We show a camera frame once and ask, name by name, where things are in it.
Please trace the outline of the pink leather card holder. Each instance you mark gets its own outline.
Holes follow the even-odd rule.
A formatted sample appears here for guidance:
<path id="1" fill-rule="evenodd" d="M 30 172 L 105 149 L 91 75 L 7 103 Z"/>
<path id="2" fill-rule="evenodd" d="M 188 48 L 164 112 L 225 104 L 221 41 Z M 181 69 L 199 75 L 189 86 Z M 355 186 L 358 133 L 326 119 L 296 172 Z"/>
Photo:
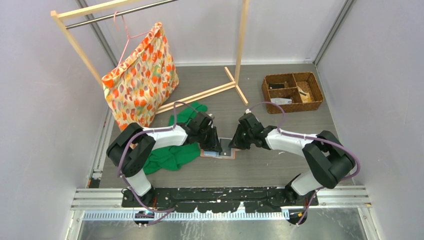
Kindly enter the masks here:
<path id="1" fill-rule="evenodd" d="M 215 159 L 228 159 L 228 160 L 234 160 L 236 158 L 236 149 L 232 148 L 232 157 L 222 157 L 219 156 L 219 152 L 215 151 L 204 151 L 203 149 L 200 150 L 200 156 L 204 158 L 215 158 Z"/>

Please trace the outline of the dark grey credit card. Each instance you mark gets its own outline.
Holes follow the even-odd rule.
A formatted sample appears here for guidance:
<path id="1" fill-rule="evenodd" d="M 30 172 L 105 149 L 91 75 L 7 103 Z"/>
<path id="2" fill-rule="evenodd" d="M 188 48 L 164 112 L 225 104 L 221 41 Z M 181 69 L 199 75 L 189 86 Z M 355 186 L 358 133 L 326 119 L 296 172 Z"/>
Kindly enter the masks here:
<path id="1" fill-rule="evenodd" d="M 232 148 L 229 147 L 229 145 L 231 143 L 231 139 L 230 138 L 220 138 L 219 141 L 220 141 L 220 145 L 221 145 L 221 149 L 222 149 L 222 151 L 219 153 L 219 156 L 225 157 L 225 158 L 232 157 Z"/>

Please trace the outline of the woven wicker divided basket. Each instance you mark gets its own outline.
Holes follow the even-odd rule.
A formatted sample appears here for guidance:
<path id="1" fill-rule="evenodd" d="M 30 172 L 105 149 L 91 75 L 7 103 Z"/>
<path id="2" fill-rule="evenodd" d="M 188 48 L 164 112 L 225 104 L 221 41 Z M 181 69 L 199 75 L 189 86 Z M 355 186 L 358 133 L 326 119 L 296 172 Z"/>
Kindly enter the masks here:
<path id="1" fill-rule="evenodd" d="M 285 84 L 285 88 L 269 89 L 268 84 L 278 83 Z M 312 102 L 302 103 L 297 86 L 310 94 Z M 279 114 L 282 111 L 285 113 L 314 111 L 324 101 L 323 93 L 313 72 L 269 74 L 264 77 L 261 88 L 264 100 L 271 103 L 266 105 L 267 112 L 270 114 Z M 271 102 L 271 98 L 292 99 L 293 103 L 277 105 Z"/>

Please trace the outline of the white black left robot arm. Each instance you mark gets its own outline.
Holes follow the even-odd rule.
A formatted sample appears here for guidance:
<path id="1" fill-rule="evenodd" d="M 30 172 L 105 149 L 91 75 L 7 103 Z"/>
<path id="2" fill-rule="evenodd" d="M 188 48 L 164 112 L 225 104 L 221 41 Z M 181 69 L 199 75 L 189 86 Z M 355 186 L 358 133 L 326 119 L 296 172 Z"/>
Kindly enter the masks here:
<path id="1" fill-rule="evenodd" d="M 169 127 L 143 128 L 138 123 L 131 123 L 109 144 L 106 155 L 118 168 L 118 176 L 123 176 L 134 190 L 135 202 L 148 207 L 154 197 L 152 184 L 143 167 L 150 153 L 160 148 L 194 143 L 204 151 L 223 151 L 213 118 L 204 111 L 197 112 L 187 123 Z"/>

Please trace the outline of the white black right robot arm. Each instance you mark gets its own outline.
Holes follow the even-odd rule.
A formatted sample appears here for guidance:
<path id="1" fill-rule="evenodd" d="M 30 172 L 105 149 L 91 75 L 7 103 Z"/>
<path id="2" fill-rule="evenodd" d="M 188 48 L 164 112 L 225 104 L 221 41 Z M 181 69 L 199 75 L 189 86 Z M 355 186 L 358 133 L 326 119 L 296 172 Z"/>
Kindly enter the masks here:
<path id="1" fill-rule="evenodd" d="M 285 198 L 291 205 L 299 205 L 307 194 L 319 188 L 333 189 L 357 166 L 355 158 L 332 132 L 323 130 L 319 134 L 300 134 L 274 125 L 264 127 L 247 110 L 239 118 L 228 146 L 247 150 L 251 145 L 305 158 L 309 171 L 297 175 L 284 188 Z"/>

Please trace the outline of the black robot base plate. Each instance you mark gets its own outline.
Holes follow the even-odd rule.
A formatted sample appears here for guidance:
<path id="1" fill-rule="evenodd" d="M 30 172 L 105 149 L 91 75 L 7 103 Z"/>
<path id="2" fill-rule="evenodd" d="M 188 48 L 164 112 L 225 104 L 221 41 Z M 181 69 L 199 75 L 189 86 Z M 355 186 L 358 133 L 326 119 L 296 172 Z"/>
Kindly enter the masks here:
<path id="1" fill-rule="evenodd" d="M 298 196 L 291 190 L 275 186 L 260 187 L 154 187 L 136 200 L 129 188 L 121 191 L 124 208 L 146 205 L 159 211 L 177 213 L 234 213 L 243 207 L 246 213 L 276 213 L 282 207 L 305 208 L 313 192 Z"/>

